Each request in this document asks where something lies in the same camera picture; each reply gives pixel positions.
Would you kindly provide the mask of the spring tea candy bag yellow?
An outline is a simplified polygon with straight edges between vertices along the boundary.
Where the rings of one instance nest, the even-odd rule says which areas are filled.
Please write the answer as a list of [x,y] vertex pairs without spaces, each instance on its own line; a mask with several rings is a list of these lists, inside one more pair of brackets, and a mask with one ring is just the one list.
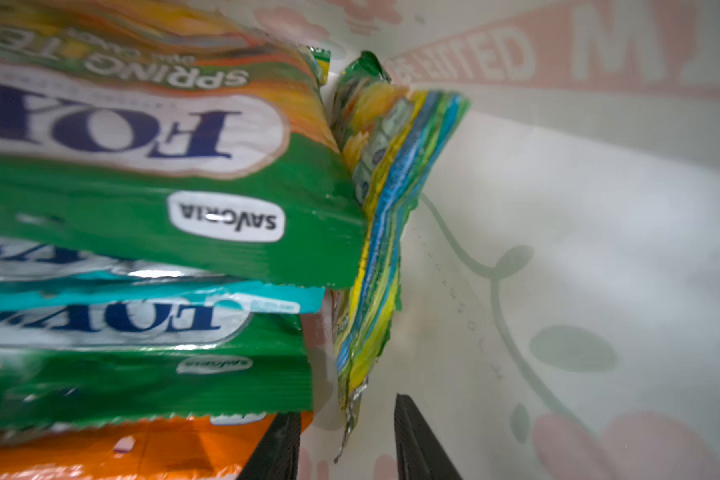
[[393,83],[370,51],[338,78],[331,130],[351,174],[352,198],[368,222],[352,286],[331,293],[343,446],[357,427],[370,373],[401,308],[401,239],[407,221],[469,107],[456,91]]

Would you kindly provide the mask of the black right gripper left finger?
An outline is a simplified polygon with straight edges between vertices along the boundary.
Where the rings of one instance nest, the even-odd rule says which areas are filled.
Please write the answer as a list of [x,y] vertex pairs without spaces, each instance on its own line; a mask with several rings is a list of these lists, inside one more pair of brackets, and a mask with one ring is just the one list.
[[302,417],[277,414],[257,445],[238,480],[296,480]]

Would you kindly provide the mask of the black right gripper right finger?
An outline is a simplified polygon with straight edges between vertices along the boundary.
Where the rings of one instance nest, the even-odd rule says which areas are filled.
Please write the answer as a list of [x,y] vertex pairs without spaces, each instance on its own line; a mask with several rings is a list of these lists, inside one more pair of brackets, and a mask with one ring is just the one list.
[[409,395],[396,396],[394,433],[400,480],[462,479]]

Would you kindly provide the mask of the white paper bag red print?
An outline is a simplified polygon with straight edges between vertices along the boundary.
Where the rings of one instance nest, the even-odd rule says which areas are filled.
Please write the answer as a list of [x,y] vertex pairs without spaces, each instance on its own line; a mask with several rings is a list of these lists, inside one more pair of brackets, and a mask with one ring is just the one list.
[[472,103],[348,443],[328,321],[304,321],[301,478],[395,478],[407,394],[466,479],[720,479],[720,1],[201,8]]

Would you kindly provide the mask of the green spring tea candy bag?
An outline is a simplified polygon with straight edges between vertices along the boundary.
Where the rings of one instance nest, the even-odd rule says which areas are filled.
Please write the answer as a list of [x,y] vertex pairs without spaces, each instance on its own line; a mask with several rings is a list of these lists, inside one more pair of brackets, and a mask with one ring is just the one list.
[[329,62],[174,1],[0,1],[0,235],[349,287]]

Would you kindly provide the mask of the orange candy bag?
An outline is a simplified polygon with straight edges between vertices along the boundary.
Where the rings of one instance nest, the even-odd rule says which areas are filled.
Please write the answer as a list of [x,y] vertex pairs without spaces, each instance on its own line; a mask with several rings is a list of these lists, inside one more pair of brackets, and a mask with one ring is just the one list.
[[274,419],[248,414],[0,432],[0,479],[235,479]]

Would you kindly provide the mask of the green candy bag in bag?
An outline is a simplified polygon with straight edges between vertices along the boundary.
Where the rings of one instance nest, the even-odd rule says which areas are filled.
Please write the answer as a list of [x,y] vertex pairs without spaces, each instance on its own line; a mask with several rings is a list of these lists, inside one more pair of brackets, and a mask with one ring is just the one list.
[[167,301],[0,312],[0,431],[307,412],[295,315]]

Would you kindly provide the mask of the teal green candy bag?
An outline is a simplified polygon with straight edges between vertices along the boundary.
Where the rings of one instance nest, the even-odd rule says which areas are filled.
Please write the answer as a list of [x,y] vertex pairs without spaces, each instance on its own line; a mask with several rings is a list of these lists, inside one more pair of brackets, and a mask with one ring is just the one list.
[[316,313],[322,287],[278,285],[0,236],[0,310],[176,300],[257,313]]

